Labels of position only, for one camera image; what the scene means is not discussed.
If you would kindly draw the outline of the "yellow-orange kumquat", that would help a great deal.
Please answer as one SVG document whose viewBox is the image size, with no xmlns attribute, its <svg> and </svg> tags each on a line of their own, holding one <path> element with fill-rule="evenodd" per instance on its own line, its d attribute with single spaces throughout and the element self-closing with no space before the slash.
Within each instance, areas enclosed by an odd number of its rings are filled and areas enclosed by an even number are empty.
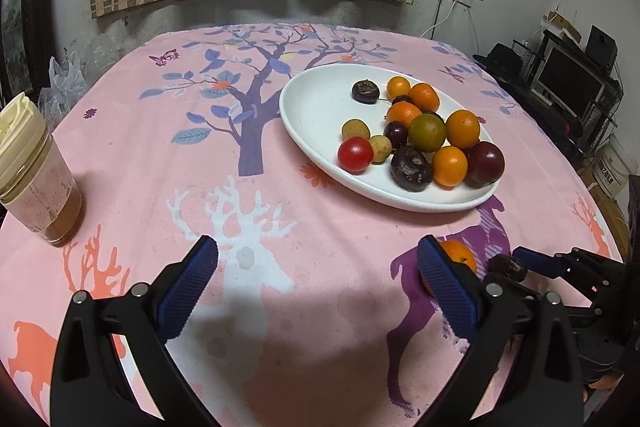
<svg viewBox="0 0 640 427">
<path fill-rule="evenodd" d="M 453 188 L 462 183 L 468 173 L 465 153 L 452 145 L 443 146 L 432 158 L 434 181 L 442 187 Z"/>
</svg>

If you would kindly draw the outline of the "small orange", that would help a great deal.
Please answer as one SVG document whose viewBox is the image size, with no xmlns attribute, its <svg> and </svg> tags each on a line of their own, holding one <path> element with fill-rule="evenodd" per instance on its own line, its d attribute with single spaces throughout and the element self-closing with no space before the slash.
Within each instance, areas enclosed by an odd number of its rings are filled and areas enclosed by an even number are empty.
<svg viewBox="0 0 640 427">
<path fill-rule="evenodd" d="M 394 76 L 387 81 L 386 93 L 390 100 L 395 100 L 398 96 L 408 95 L 411 89 L 409 80 L 402 76 Z"/>
</svg>

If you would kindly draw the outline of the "black speaker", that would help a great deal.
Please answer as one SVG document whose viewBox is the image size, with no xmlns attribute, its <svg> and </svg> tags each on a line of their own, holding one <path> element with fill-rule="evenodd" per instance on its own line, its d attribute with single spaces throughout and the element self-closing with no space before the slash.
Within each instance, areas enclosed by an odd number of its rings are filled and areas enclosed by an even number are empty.
<svg viewBox="0 0 640 427">
<path fill-rule="evenodd" d="M 585 54 L 608 75 L 612 72 L 617 58 L 617 44 L 606 32 L 597 26 L 592 26 Z"/>
</svg>

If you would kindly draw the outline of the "white oval plate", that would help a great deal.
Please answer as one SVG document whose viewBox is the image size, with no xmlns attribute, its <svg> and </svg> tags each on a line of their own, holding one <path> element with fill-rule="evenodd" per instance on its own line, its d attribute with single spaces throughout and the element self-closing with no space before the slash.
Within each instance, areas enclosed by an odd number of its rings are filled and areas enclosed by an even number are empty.
<svg viewBox="0 0 640 427">
<path fill-rule="evenodd" d="M 473 182 L 446 129 L 470 110 L 404 72 L 333 64 L 304 70 L 281 90 L 286 132 L 332 180 L 386 206 L 415 212 L 471 210 L 499 180 Z"/>
</svg>

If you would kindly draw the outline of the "dark red plum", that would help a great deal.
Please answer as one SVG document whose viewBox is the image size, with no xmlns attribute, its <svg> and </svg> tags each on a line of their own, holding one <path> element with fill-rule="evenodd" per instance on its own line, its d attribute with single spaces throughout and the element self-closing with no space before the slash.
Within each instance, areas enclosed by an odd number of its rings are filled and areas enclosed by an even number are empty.
<svg viewBox="0 0 640 427">
<path fill-rule="evenodd" d="M 466 154 L 468 174 L 466 177 L 474 185 L 486 185 L 498 181 L 506 167 L 503 153 L 494 143 L 480 141 Z"/>
</svg>

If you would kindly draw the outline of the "cream lidded drink cup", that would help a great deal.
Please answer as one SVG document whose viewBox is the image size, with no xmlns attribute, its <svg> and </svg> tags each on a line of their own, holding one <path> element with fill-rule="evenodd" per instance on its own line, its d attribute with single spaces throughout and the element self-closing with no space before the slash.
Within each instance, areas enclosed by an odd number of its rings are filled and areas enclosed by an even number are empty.
<svg viewBox="0 0 640 427">
<path fill-rule="evenodd" d="M 84 200 L 46 121 L 24 93 L 1 111 L 1 205 L 53 246 L 75 235 Z"/>
</svg>

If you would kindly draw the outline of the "orange mandarin bottom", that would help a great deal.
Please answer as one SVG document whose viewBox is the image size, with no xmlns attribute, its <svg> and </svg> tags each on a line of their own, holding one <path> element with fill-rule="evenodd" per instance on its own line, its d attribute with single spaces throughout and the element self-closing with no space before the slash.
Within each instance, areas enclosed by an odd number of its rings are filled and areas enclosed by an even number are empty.
<svg viewBox="0 0 640 427">
<path fill-rule="evenodd" d="M 419 107 L 416 107 L 412 103 L 401 101 L 390 106 L 385 115 L 385 121 L 387 124 L 399 122 L 399 124 L 402 124 L 406 129 L 409 129 L 416 117 L 421 115 L 422 110 Z"/>
</svg>

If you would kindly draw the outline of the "black computer monitor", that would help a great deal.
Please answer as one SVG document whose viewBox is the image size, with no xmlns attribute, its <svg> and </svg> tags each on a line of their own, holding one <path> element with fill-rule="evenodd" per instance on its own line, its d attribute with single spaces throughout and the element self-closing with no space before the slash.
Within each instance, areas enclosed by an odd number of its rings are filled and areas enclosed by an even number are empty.
<svg viewBox="0 0 640 427">
<path fill-rule="evenodd" d="M 550 46 L 532 84 L 533 90 L 584 118 L 604 90 L 604 83 L 582 62 L 558 46 Z"/>
</svg>

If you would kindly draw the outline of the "dark water chestnut in plate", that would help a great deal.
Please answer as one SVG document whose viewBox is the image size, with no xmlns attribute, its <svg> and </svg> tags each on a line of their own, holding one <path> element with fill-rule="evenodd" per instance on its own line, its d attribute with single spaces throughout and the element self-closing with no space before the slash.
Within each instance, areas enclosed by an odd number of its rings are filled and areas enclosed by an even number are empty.
<svg viewBox="0 0 640 427">
<path fill-rule="evenodd" d="M 352 98 L 362 104 L 375 104 L 380 98 L 380 89 L 369 79 L 359 80 L 352 86 Z"/>
</svg>

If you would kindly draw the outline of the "large orange mandarin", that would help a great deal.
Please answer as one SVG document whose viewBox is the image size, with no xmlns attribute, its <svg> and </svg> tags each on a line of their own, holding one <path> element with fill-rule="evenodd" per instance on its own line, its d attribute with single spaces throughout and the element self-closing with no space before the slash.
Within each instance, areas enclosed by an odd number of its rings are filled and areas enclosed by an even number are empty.
<svg viewBox="0 0 640 427">
<path fill-rule="evenodd" d="M 450 145 L 467 150 L 480 139 L 480 121 L 469 110 L 458 109 L 447 118 L 446 132 Z"/>
</svg>

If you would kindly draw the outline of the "dark water chestnut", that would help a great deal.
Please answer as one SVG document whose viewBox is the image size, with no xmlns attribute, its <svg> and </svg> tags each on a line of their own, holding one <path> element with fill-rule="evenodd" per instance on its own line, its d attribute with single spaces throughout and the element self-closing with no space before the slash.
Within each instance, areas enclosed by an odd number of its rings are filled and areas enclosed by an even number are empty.
<svg viewBox="0 0 640 427">
<path fill-rule="evenodd" d="M 380 98 L 380 89 L 369 79 L 359 80 L 352 86 L 352 98 L 362 104 L 375 104 Z"/>
<path fill-rule="evenodd" d="M 518 258 L 498 254 L 487 261 L 483 282 L 500 285 L 521 284 L 525 281 L 527 274 L 526 266 Z"/>
<path fill-rule="evenodd" d="M 422 192 L 434 179 L 434 170 L 425 155 L 410 145 L 396 150 L 390 162 L 394 182 L 409 192 Z"/>
</svg>

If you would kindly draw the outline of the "yellow-brown longan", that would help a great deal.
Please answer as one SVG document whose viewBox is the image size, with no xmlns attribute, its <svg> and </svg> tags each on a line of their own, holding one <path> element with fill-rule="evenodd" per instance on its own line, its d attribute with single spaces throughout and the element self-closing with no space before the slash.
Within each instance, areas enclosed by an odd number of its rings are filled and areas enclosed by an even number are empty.
<svg viewBox="0 0 640 427">
<path fill-rule="evenodd" d="M 344 141 L 352 138 L 362 138 L 365 140 L 369 140 L 371 132 L 365 122 L 360 119 L 354 118 L 349 119 L 345 122 L 345 124 L 343 124 L 341 135 Z"/>
</svg>

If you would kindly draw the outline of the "clear plastic bag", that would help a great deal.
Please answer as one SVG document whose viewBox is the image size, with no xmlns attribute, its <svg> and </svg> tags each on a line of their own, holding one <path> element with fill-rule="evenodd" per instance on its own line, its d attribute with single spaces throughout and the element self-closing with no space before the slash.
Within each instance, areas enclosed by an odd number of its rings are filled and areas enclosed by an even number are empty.
<svg viewBox="0 0 640 427">
<path fill-rule="evenodd" d="M 50 86 L 40 91 L 38 108 L 44 117 L 62 120 L 89 91 L 78 53 L 73 51 L 63 65 L 51 57 L 49 80 Z"/>
</svg>

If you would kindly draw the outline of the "green-yellow mandarin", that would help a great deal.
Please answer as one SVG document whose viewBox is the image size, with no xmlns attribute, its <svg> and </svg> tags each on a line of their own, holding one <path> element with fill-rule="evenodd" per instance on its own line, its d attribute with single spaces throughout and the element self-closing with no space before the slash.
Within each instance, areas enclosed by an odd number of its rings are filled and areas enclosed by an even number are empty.
<svg viewBox="0 0 640 427">
<path fill-rule="evenodd" d="M 445 123 L 432 115 L 422 114 L 412 122 L 408 130 L 409 143 L 425 153 L 439 150 L 447 138 Z"/>
</svg>

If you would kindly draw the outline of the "red cherry tomato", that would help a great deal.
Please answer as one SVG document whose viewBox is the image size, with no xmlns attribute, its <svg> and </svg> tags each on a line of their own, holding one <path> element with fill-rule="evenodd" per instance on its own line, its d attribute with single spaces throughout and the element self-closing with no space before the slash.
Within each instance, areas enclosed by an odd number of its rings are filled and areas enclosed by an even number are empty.
<svg viewBox="0 0 640 427">
<path fill-rule="evenodd" d="M 353 136 L 345 140 L 337 151 L 337 164 L 347 172 L 362 173 L 373 160 L 373 148 L 368 140 Z"/>
</svg>

